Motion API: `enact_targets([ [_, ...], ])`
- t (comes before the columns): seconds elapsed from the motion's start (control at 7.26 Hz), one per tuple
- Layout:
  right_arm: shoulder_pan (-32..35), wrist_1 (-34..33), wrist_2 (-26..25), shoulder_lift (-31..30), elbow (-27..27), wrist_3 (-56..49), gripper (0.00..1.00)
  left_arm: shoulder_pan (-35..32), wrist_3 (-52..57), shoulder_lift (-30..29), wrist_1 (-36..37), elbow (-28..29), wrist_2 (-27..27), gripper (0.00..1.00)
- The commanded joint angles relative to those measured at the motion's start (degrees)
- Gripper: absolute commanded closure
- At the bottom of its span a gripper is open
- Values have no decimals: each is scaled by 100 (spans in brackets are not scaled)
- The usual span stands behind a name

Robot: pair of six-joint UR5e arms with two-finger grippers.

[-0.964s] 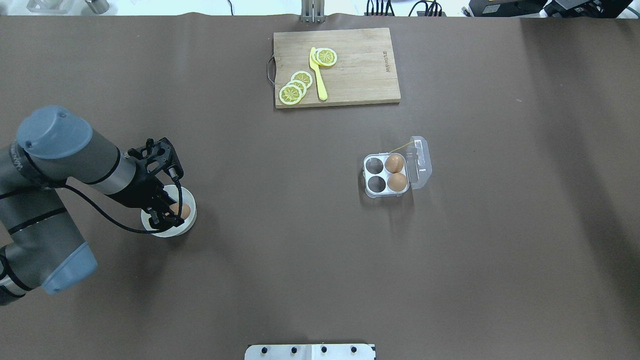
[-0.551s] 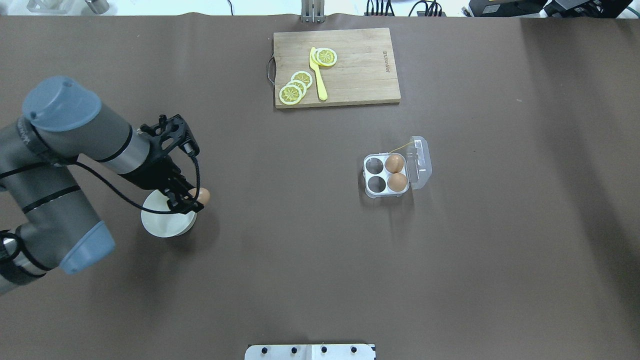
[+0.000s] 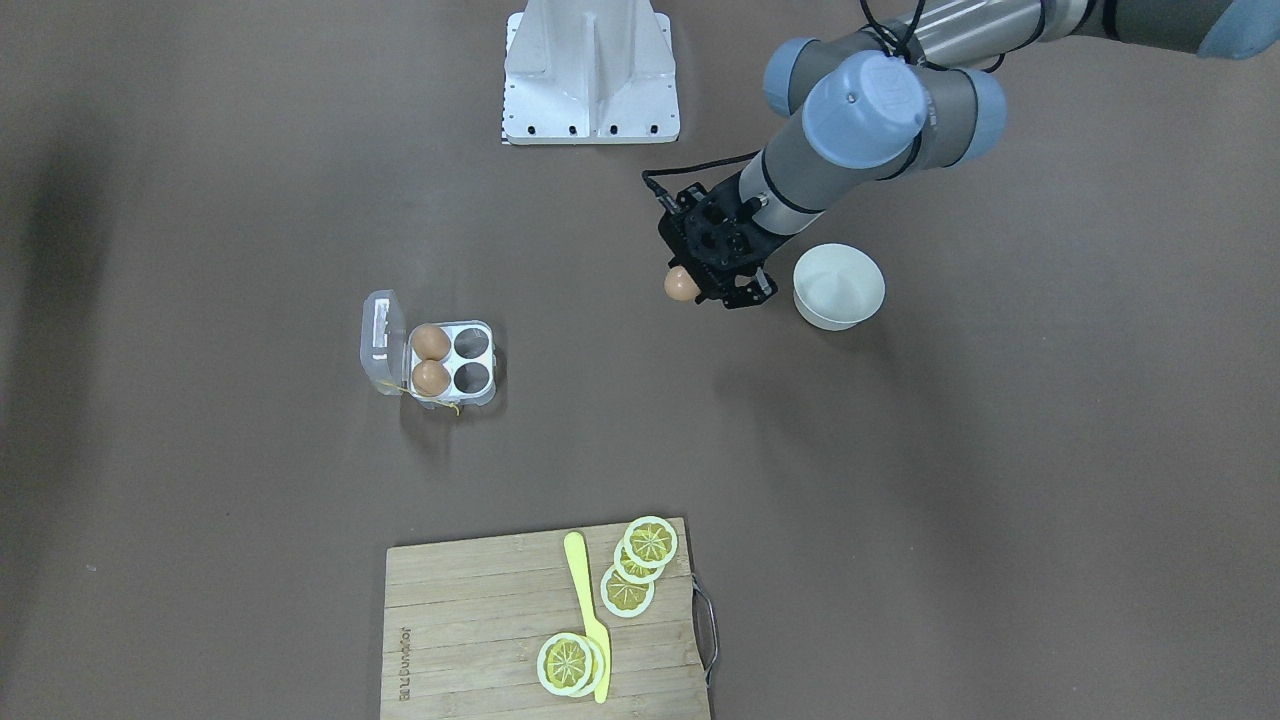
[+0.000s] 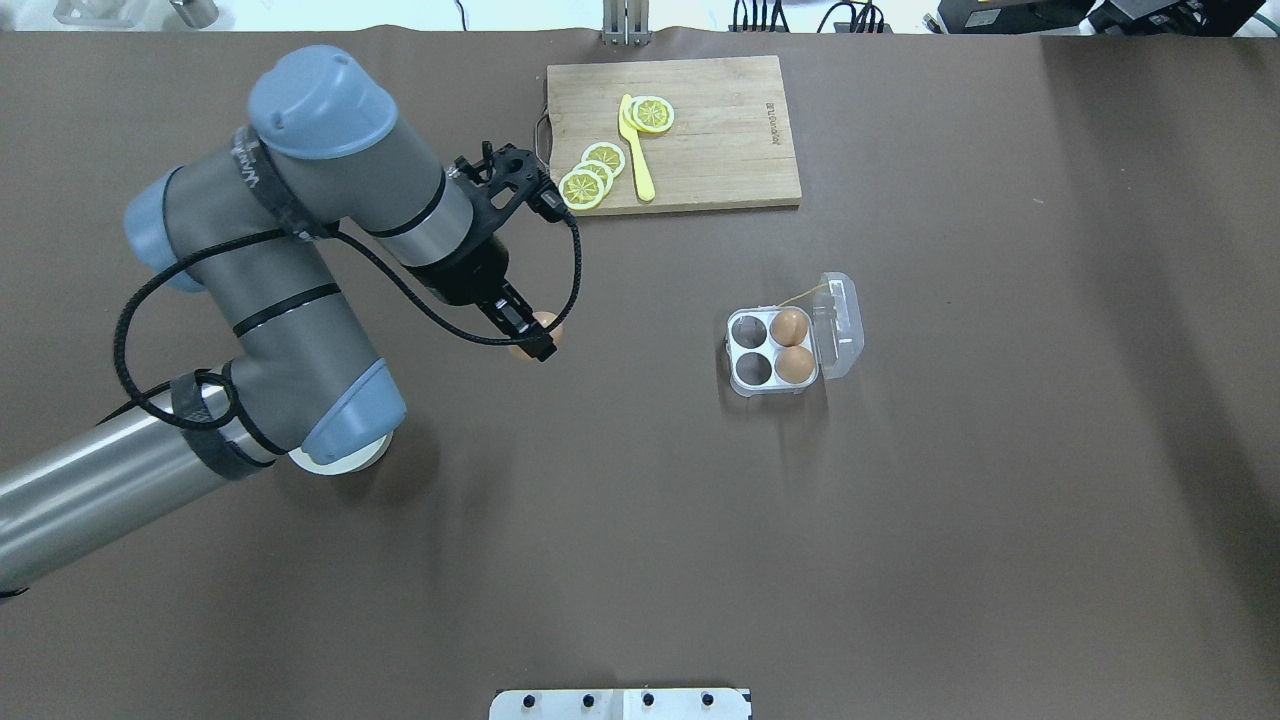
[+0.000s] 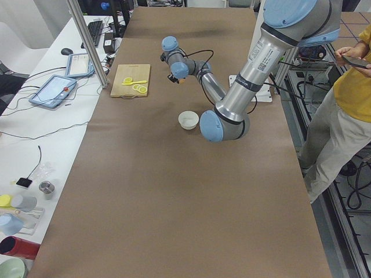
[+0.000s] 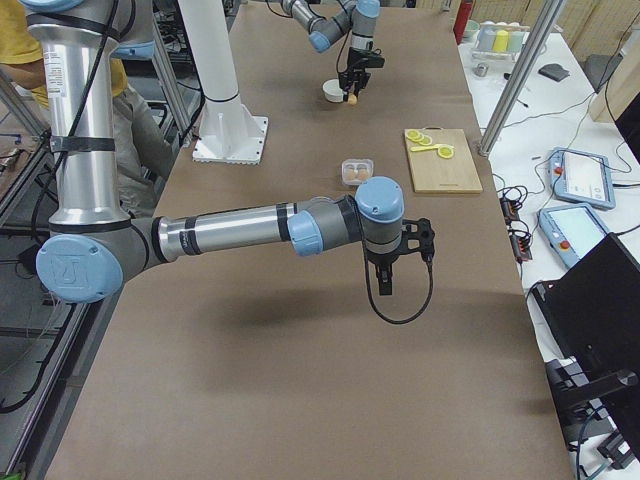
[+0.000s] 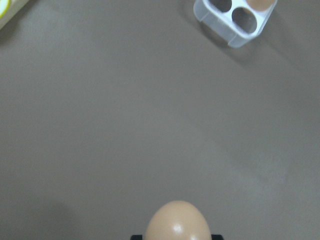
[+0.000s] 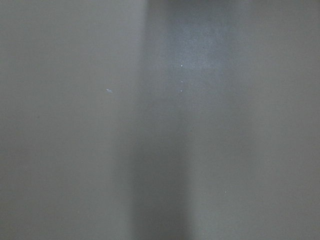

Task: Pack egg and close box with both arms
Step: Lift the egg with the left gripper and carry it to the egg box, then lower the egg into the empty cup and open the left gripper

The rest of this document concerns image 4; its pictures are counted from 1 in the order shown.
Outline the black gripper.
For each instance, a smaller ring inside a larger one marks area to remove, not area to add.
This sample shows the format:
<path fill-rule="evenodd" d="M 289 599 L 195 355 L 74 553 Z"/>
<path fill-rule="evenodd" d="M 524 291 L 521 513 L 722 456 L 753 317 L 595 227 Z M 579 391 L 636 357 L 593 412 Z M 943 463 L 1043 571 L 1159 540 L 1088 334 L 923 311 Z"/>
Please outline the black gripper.
<path fill-rule="evenodd" d="M 495 236 L 468 236 L 456 251 L 410 274 L 451 306 L 483 305 L 485 318 L 507 338 L 517 356 L 544 363 L 557 351 L 553 313 L 535 311 L 507 281 L 509 251 Z"/>

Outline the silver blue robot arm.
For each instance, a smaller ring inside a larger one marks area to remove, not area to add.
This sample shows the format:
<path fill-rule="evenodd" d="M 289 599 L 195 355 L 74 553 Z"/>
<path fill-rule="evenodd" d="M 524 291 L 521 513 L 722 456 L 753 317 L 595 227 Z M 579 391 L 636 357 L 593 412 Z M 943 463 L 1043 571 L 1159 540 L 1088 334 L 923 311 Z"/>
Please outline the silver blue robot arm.
<path fill-rule="evenodd" d="M 557 350 L 507 281 L 499 229 L 526 206 L 580 228 L 535 152 L 483 145 L 443 164 L 346 50 L 285 54 L 252 87 L 228 146 L 177 167 L 125 210 L 154 275 L 122 309 L 111 361 L 127 404 L 3 473 L 3 600 L 294 451 L 325 466 L 389 437 L 406 405 L 317 250 L 339 240 L 413 306 L 474 345 Z M 163 287 L 206 292 L 242 354 L 152 389 L 127 341 Z"/>

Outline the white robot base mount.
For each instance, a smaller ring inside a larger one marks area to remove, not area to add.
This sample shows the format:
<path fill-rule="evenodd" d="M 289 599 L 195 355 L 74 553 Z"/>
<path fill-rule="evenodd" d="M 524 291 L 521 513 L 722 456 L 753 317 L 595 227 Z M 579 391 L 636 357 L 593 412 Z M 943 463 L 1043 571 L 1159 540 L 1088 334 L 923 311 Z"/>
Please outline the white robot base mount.
<path fill-rule="evenodd" d="M 753 719 L 748 689 L 658 687 L 513 689 L 495 694 L 489 719 Z"/>

